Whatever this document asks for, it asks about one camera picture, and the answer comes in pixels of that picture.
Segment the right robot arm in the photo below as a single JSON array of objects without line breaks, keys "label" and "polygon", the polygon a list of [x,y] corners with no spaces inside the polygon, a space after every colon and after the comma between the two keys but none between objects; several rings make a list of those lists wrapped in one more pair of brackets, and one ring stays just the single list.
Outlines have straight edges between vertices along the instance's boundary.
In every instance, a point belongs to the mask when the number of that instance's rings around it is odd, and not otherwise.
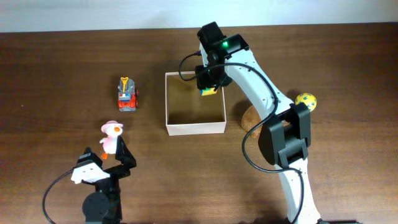
[{"label": "right robot arm", "polygon": [[256,109],[261,121],[259,149],[278,174],[291,223],[321,223],[308,179],[308,148],[311,145],[310,110],[281,93],[262,71],[246,41],[226,36],[217,23],[197,33],[203,64],[195,69],[197,87],[216,91],[236,82]]}]

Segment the brown plush toy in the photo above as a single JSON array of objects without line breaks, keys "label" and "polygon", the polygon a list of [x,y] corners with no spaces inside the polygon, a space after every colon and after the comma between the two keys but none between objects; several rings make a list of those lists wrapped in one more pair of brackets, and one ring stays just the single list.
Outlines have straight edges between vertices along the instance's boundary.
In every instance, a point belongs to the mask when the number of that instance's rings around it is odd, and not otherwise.
[{"label": "brown plush toy", "polygon": [[252,105],[244,112],[241,119],[241,127],[248,132],[260,122],[261,118],[255,107]]}]

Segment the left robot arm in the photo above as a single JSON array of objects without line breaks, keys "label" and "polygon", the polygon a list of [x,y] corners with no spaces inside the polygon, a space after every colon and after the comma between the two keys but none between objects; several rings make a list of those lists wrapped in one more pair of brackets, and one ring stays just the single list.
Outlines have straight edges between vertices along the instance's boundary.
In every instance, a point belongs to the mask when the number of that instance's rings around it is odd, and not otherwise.
[{"label": "left robot arm", "polygon": [[119,180],[130,176],[130,170],[137,163],[121,136],[116,141],[115,159],[120,165],[104,170],[100,157],[86,148],[73,169],[71,180],[74,183],[95,187],[82,205],[85,223],[120,223],[123,219]]}]

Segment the colourful puzzle cube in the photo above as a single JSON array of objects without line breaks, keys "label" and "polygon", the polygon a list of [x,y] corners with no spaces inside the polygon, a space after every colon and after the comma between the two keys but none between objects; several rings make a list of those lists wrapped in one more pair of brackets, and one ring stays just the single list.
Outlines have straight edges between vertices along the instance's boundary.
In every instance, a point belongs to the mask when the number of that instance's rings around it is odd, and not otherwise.
[{"label": "colourful puzzle cube", "polygon": [[217,90],[215,88],[205,88],[203,90],[200,90],[201,96],[208,96],[208,95],[214,95],[216,94]]}]

